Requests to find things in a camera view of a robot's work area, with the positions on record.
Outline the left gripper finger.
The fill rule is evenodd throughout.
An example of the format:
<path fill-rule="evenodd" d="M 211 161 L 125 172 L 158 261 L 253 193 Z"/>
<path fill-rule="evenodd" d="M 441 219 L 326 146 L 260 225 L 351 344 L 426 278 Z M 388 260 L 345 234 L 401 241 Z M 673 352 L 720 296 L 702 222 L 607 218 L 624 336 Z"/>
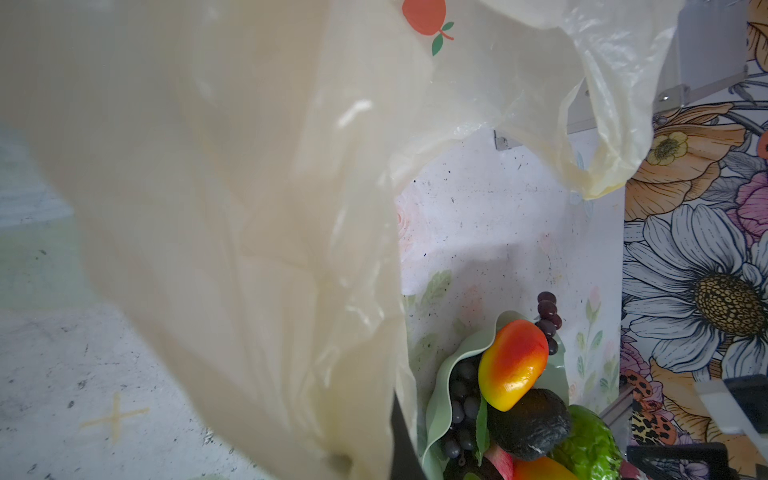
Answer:
<path fill-rule="evenodd" d="M 416 451 L 412 445 L 397 396 L 394 396 L 393 400 L 391 427 L 394 449 L 390 479 L 426 480 L 426 476 L 419 464 Z"/>

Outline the translucent plastic bag orange print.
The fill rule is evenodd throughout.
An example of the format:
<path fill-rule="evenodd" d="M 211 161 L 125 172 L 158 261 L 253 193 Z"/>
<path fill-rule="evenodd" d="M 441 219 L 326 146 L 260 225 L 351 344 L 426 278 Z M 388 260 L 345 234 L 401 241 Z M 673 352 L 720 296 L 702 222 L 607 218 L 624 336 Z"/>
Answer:
<path fill-rule="evenodd" d="M 5 1 L 1 120 L 98 292 L 283 479 L 417 434 L 395 200 L 506 131 L 589 199 L 651 144 L 679 1 Z"/>

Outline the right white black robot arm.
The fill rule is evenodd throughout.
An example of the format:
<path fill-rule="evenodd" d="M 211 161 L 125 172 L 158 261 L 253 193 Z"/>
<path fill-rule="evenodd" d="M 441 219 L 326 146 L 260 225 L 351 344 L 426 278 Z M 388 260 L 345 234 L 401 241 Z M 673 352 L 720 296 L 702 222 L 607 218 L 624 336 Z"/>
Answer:
<path fill-rule="evenodd" d="M 725 434 L 744 435 L 767 456 L 767 377 L 752 375 L 711 380 L 695 386 L 715 425 Z M 722 442 L 629 446 L 628 462 L 651 479 L 739 479 Z"/>

